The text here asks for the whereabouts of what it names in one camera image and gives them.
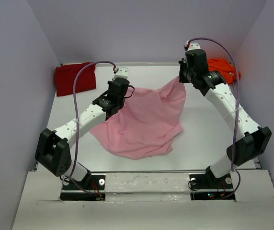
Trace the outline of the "pink t shirt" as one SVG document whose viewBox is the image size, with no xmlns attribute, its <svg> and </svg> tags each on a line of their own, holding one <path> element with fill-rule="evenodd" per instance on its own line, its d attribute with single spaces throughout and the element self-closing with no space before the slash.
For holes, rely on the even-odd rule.
<svg viewBox="0 0 274 230">
<path fill-rule="evenodd" d="M 128 94 L 124 107 L 91 134 L 116 156 L 139 160 L 167 155 L 173 139 L 183 131 L 184 84 L 176 77 L 160 89 L 136 88 Z"/>
</svg>

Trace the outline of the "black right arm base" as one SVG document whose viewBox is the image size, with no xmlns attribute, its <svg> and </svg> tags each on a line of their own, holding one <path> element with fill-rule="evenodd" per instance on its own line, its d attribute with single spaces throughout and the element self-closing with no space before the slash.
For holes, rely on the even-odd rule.
<svg viewBox="0 0 274 230">
<path fill-rule="evenodd" d="M 190 174 L 188 181 L 190 198 L 197 200 L 234 200 L 234 186 L 231 175 L 228 173 L 222 178 L 207 182 L 204 173 Z"/>
</svg>

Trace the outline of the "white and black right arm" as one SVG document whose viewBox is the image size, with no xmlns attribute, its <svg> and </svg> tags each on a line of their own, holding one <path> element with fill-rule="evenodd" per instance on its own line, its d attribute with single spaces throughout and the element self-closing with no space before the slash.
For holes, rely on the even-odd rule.
<svg viewBox="0 0 274 230">
<path fill-rule="evenodd" d="M 186 48 L 179 61 L 180 83 L 190 83 L 217 109 L 233 132 L 233 143 L 226 154 L 208 166 L 204 174 L 195 174 L 188 183 L 193 191 L 216 189 L 239 166 L 263 154 L 272 132 L 262 127 L 243 109 L 222 74 L 208 67 L 206 52 L 198 44 Z"/>
</svg>

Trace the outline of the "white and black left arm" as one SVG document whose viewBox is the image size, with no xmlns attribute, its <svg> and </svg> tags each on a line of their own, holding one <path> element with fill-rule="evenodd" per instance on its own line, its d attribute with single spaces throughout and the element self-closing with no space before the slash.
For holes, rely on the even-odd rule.
<svg viewBox="0 0 274 230">
<path fill-rule="evenodd" d="M 123 108 L 130 88 L 126 77 L 115 77 L 108 82 L 108 90 L 96 98 L 78 118 L 55 130 L 44 129 L 35 151 L 36 161 L 56 177 L 65 176 L 85 190 L 91 181 L 91 171 L 72 157 L 70 150 L 77 141 L 95 126 L 105 122 Z"/>
</svg>

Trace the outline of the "dark red t shirt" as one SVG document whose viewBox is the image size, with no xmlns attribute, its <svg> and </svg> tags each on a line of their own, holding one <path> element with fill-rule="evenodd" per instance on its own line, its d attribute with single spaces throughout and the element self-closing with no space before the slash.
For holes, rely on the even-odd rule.
<svg viewBox="0 0 274 230">
<path fill-rule="evenodd" d="M 55 68 L 54 84 L 56 86 L 57 97 L 73 94 L 74 80 L 78 72 L 88 64 L 90 62 L 63 65 Z M 92 65 L 80 74 L 76 83 L 76 93 L 96 89 L 95 69 L 96 65 Z"/>
</svg>

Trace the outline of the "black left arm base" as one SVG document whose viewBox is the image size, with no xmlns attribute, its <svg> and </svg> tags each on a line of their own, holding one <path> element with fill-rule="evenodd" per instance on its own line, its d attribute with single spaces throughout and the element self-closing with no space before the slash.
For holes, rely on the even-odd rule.
<svg viewBox="0 0 274 230">
<path fill-rule="evenodd" d="M 62 201 L 104 201 L 106 174 L 93 173 L 90 182 L 80 190 L 71 180 L 65 176 L 60 176 L 62 188 L 60 199 Z"/>
</svg>

